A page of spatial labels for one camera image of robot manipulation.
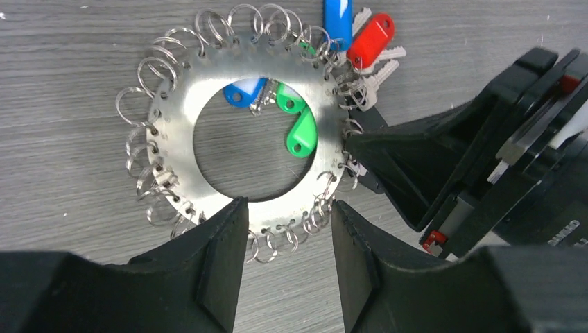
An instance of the red component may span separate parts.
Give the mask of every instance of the red component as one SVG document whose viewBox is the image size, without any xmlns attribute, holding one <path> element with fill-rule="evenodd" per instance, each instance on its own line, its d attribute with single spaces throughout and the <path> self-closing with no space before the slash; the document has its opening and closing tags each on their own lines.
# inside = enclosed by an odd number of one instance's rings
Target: red component
<svg viewBox="0 0 588 333">
<path fill-rule="evenodd" d="M 383 12 L 372 17 L 347 50 L 347 57 L 357 69 L 371 66 L 394 37 L 396 28 L 390 15 Z"/>
<path fill-rule="evenodd" d="M 431 246 L 431 244 L 435 241 L 438 244 L 442 245 L 442 244 L 445 244 L 445 242 L 447 241 L 447 237 L 444 234 L 442 234 L 441 232 L 431 231 L 429 236 L 426 238 L 426 241 L 424 241 L 424 243 L 423 243 L 423 249 L 426 252 L 431 253 L 431 251 L 429 251 L 429 246 Z"/>
<path fill-rule="evenodd" d="M 560 79 L 560 86 L 564 94 L 571 94 L 580 85 L 580 79 L 574 78 L 568 74 Z"/>
</svg>

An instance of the red key tag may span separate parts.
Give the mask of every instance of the red key tag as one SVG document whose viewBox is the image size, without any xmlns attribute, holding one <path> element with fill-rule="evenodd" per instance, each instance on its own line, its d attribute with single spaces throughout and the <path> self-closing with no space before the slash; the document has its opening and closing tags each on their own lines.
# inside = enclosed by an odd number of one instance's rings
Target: red key tag
<svg viewBox="0 0 588 333">
<path fill-rule="evenodd" d="M 376 14 L 353 41 L 347 57 L 357 69 L 371 66 L 394 37 L 394 21 L 383 12 Z"/>
</svg>

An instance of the white label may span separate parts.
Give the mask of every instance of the white label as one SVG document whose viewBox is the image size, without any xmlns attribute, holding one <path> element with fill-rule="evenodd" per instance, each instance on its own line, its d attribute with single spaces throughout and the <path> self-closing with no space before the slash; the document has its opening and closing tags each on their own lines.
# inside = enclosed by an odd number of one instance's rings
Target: white label
<svg viewBox="0 0 588 333">
<path fill-rule="evenodd" d="M 294 91 L 294 89 L 290 88 L 289 85 L 283 84 L 282 83 L 282 93 L 284 96 L 288 96 L 292 99 L 302 99 L 302 97 L 300 97 L 300 95 Z"/>
<path fill-rule="evenodd" d="M 246 78 L 233 83 L 233 86 L 241 90 L 244 94 L 253 95 L 255 88 L 259 84 L 260 78 Z"/>
<path fill-rule="evenodd" d="M 561 229 L 557 235 L 553 236 L 551 239 L 547 241 L 547 244 L 551 246 L 558 245 L 564 238 L 568 237 L 571 232 L 577 229 L 580 226 L 580 222 L 578 220 L 572 220 L 568 225 L 566 225 L 563 229 Z"/>
</svg>

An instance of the green key tag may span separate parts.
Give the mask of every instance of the green key tag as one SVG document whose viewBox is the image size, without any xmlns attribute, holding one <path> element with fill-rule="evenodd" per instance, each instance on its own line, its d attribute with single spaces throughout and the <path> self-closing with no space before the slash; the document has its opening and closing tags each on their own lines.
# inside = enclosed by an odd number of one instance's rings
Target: green key tag
<svg viewBox="0 0 588 333">
<path fill-rule="evenodd" d="M 310 53 L 315 54 L 315 50 L 312 46 L 309 46 L 305 42 L 298 43 L 300 47 L 307 48 Z M 276 89 L 276 104 L 285 113 L 298 113 L 306 107 L 306 101 L 300 95 L 290 88 L 288 85 L 283 83 L 278 84 Z"/>
<path fill-rule="evenodd" d="M 308 157 L 316 148 L 318 134 L 311 109 L 307 106 L 288 133 L 286 147 L 295 157 Z"/>
</svg>

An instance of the black plastic part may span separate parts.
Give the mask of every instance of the black plastic part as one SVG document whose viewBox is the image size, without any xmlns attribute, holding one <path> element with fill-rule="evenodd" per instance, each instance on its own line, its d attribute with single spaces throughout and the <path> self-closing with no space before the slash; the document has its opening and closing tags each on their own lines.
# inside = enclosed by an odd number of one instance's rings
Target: black plastic part
<svg viewBox="0 0 588 333">
<path fill-rule="evenodd" d="M 352 136 L 346 149 L 381 180 L 405 222 L 422 231 L 448 197 L 487 176 L 488 164 L 497 163 L 494 156 L 504 141 L 553 93 L 564 66 L 578 54 L 573 51 L 551 67 L 557 54 L 533 49 L 473 101 Z"/>
<path fill-rule="evenodd" d="M 588 100 L 588 55 L 575 49 L 556 61 L 555 53 L 532 49 L 464 105 L 347 140 L 346 149 L 380 179 L 405 222 L 418 232 L 426 228 L 421 244 L 433 231 L 448 238 L 434 244 L 442 249 L 435 255 L 461 257 L 494 228 L 512 244 L 588 242 L 586 223 L 566 221 L 585 218 L 588 180 L 578 173 L 560 179 L 567 170 L 585 167 L 576 156 L 586 140 L 572 137 L 558 149 L 548 147 Z M 525 126 L 538 120 L 544 133 L 528 148 L 528 141 L 517 145 L 513 135 L 525 135 Z M 499 153 L 509 154 L 510 162 Z M 551 189 L 559 182 L 567 185 Z M 570 187 L 575 193 L 565 194 Z M 458 206 L 459 196 L 469 199 L 469 207 Z M 577 203 L 563 214 L 565 202 Z M 569 228 L 574 235 L 561 241 Z"/>
<path fill-rule="evenodd" d="M 386 120 L 375 106 L 366 111 L 351 109 L 349 111 L 349 117 L 357 121 L 364 130 L 380 130 L 388 127 L 388 123 L 386 123 Z M 350 170 L 347 170 L 347 172 L 351 177 L 353 176 Z M 380 185 L 380 179 L 373 172 L 369 172 L 369 170 L 367 174 L 359 177 L 358 181 L 375 194 L 384 193 L 384 188 Z"/>
<path fill-rule="evenodd" d="M 0 332 L 232 332 L 248 229 L 237 198 L 126 265 L 0 253 Z"/>
<path fill-rule="evenodd" d="M 585 250 L 482 248 L 452 264 L 342 202 L 332 228 L 346 333 L 588 330 Z"/>
</svg>

